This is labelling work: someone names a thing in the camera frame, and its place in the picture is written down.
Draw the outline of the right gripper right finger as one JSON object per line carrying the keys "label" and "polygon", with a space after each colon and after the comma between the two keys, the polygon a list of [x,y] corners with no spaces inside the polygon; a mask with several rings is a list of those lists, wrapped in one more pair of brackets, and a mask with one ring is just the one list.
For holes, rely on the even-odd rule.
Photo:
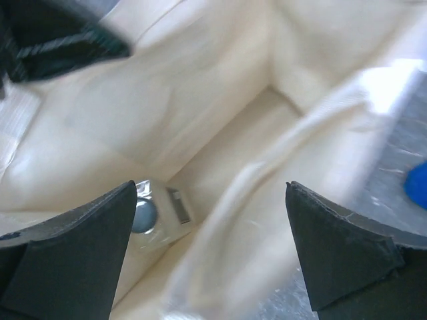
{"label": "right gripper right finger", "polygon": [[296,181],[286,209],[319,319],[425,319],[426,237],[339,206]]}

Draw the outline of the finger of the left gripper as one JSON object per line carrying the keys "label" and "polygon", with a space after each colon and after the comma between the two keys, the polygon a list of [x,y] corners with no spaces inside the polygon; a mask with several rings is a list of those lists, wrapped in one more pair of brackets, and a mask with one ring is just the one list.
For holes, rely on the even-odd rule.
{"label": "finger of the left gripper", "polygon": [[129,41],[101,22],[117,1],[2,1],[1,96],[5,83],[59,77],[131,56]]}

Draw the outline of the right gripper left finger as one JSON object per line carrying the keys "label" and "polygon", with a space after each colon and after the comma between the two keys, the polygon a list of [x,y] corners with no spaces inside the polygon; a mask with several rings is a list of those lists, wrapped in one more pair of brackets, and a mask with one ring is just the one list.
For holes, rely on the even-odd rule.
{"label": "right gripper left finger", "polygon": [[2,319],[108,319],[137,201],[128,181],[1,236]]}

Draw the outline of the clear bottle black label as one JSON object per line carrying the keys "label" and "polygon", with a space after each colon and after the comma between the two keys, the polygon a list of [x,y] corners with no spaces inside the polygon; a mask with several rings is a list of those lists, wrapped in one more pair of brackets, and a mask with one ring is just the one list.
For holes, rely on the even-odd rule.
{"label": "clear bottle black label", "polygon": [[142,251],[165,247],[195,227],[191,203],[177,187],[155,179],[136,183],[137,204],[131,242]]}

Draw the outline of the cream canvas tote bag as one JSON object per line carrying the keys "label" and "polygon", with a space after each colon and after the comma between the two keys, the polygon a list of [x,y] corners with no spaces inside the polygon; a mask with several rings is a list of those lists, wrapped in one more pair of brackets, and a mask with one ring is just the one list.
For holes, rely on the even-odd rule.
{"label": "cream canvas tote bag", "polygon": [[120,1],[136,54],[30,87],[1,174],[1,233],[128,180],[183,192],[191,223],[131,236],[108,319],[241,319],[296,272],[288,181],[344,203],[413,78],[418,1]]}

